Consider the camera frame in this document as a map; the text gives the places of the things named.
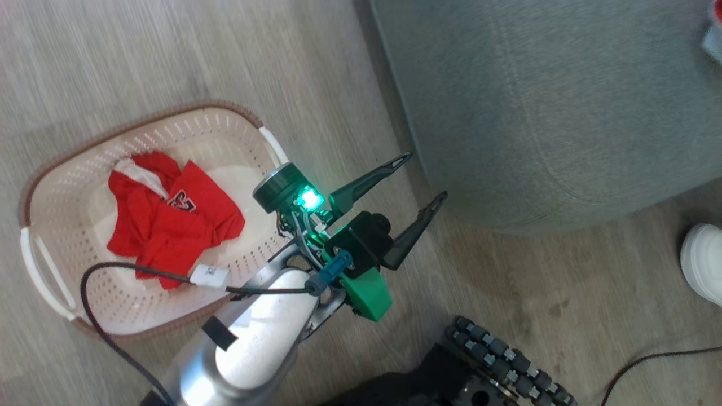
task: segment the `basket handle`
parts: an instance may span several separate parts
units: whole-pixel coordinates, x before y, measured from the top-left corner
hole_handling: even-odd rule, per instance
[[[283,150],[283,148],[281,148],[281,144],[278,143],[276,137],[274,137],[273,134],[271,134],[271,132],[265,126],[259,128],[258,130],[261,132],[261,134],[263,134],[264,138],[266,139],[266,143],[271,147],[269,152],[271,152],[271,159],[273,159],[276,167],[278,168],[279,166],[288,162],[286,152]]]
[[[45,299],[45,301],[48,303],[48,305],[50,305],[51,308],[53,308],[54,311],[56,311],[58,314],[68,320],[75,319],[76,316],[71,311],[72,309],[76,308],[75,299],[70,293],[70,290],[68,289],[65,281],[63,281],[63,278],[58,271],[58,267],[56,267],[55,263],[50,257],[50,253],[48,253],[48,249],[45,247],[45,244],[43,243],[43,240],[40,239],[40,237],[35,238],[35,245],[38,247],[40,255],[43,257],[45,265],[48,267],[51,274],[53,275],[53,278],[58,284],[60,291],[63,293],[63,296],[65,296],[65,300],[68,303],[67,305],[61,303],[61,301],[55,296],[55,294],[53,294],[53,291],[50,290],[50,288],[46,285],[45,279],[40,274],[38,264],[35,261],[35,255],[32,252],[33,249],[32,239],[30,237],[30,229],[28,227],[24,227],[23,229],[21,229],[20,250],[22,251],[22,259],[25,261],[25,268],[27,268],[27,273],[30,274],[30,279],[32,280],[32,283],[35,284],[35,288],[38,289],[38,292],[40,292],[43,299]]]

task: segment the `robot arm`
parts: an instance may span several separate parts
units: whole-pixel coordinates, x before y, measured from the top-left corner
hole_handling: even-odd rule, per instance
[[[292,163],[256,187],[254,199],[269,214],[277,214],[279,232],[295,237],[245,287],[305,287],[310,293],[257,295],[224,305],[176,355],[161,379],[176,405],[266,405],[295,361],[298,343],[341,306],[380,320],[391,306],[380,268],[399,268],[446,193],[436,196],[396,239],[389,236],[389,221],[378,213],[361,212],[332,236],[326,229],[410,157],[400,155],[333,192],[330,210],[321,209],[324,198]],[[312,274],[289,267],[294,256],[311,264]],[[326,289],[331,298],[321,304]],[[150,392],[142,405],[165,403]]]

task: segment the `printed number on shirt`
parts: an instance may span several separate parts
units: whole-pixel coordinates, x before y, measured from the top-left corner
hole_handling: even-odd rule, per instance
[[[171,207],[175,207],[178,210],[185,210],[192,212],[196,209],[196,205],[193,200],[190,200],[186,195],[186,191],[179,190],[178,193],[168,202]]]

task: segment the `brown cable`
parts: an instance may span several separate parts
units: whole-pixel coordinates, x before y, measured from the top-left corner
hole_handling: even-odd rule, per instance
[[[646,355],[634,362],[631,362],[631,363],[627,364],[624,368],[620,369],[614,375],[614,378],[612,378],[612,381],[609,382],[609,386],[606,388],[606,393],[604,394],[604,399],[601,401],[601,406],[606,406],[606,401],[609,400],[609,395],[612,393],[612,389],[614,389],[614,385],[617,384],[617,382],[622,378],[622,376],[624,376],[624,374],[627,373],[630,369],[636,367],[637,365],[643,363],[646,360],[650,360],[653,358],[660,358],[660,357],[676,357],[679,355],[714,353],[715,351],[720,351],[720,350],[722,350],[722,345],[719,347],[705,348],[702,350],[675,351],[672,353],[656,353],[656,354]]]

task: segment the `green led light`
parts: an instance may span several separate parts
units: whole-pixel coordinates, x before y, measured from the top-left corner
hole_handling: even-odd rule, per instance
[[[306,186],[298,197],[298,204],[309,212],[312,212],[323,204],[323,196],[318,194],[312,187]]]

